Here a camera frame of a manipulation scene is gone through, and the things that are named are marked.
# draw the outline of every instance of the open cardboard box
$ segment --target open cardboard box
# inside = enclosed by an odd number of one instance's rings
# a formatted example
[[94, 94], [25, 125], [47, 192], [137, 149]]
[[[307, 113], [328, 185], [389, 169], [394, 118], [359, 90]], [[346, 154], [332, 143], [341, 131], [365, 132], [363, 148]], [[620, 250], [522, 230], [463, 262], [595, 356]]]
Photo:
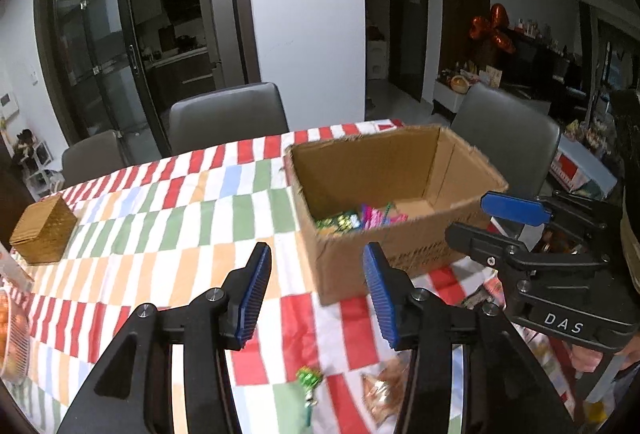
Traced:
[[[508, 187], [478, 149], [437, 125], [293, 145], [285, 168], [323, 305], [366, 295], [368, 242], [379, 242], [391, 266], [412, 277], [462, 258], [447, 246], [445, 229], [454, 221], [486, 227], [480, 198]], [[408, 220], [332, 235], [316, 228], [317, 219], [389, 202]]]

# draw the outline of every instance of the kitchen counter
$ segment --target kitchen counter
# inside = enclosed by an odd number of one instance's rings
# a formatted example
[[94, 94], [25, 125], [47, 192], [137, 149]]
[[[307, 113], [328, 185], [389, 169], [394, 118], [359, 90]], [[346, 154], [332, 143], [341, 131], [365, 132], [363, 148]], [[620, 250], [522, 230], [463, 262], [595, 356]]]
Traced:
[[207, 52], [207, 46], [191, 49], [191, 51], [181, 52], [179, 54], [176, 54], [175, 56], [171, 56], [169, 58], [163, 58], [162, 60], [156, 60], [155, 62], [146, 64], [145, 70], [150, 70], [155, 67], [162, 67], [163, 65], [167, 65], [167, 64], [173, 64], [174, 62], [184, 60], [185, 58], [191, 58], [192, 56], [198, 56], [199, 54], [204, 54], [206, 52]]

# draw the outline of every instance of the doorway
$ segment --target doorway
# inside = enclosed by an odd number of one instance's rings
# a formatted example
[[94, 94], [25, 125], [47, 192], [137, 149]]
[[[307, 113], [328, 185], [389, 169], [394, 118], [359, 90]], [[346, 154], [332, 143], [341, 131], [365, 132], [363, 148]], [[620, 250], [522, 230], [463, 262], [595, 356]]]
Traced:
[[429, 0], [389, 0], [389, 80], [422, 98]]

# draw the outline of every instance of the door handle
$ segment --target door handle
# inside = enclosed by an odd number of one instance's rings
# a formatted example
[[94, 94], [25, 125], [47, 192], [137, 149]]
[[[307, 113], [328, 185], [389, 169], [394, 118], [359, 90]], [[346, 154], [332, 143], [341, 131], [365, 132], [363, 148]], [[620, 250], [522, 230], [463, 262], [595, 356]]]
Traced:
[[205, 78], [213, 78], [213, 73], [203, 74], [202, 76], [196, 76], [195, 78], [190, 78], [189, 80], [182, 80], [182, 84], [185, 85], [187, 83], [191, 83], [192, 81], [204, 80]]
[[140, 70], [138, 68], [138, 60], [136, 59], [136, 49], [134, 49], [133, 44], [129, 45], [129, 62], [133, 74], [138, 76], [140, 74]]

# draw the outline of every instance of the wicker box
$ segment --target wicker box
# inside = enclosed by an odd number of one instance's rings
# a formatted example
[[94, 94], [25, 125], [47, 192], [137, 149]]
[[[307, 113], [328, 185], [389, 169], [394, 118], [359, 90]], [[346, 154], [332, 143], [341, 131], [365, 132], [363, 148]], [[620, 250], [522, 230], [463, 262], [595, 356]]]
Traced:
[[9, 242], [29, 264], [58, 262], [76, 221], [62, 196], [53, 195], [24, 210]]

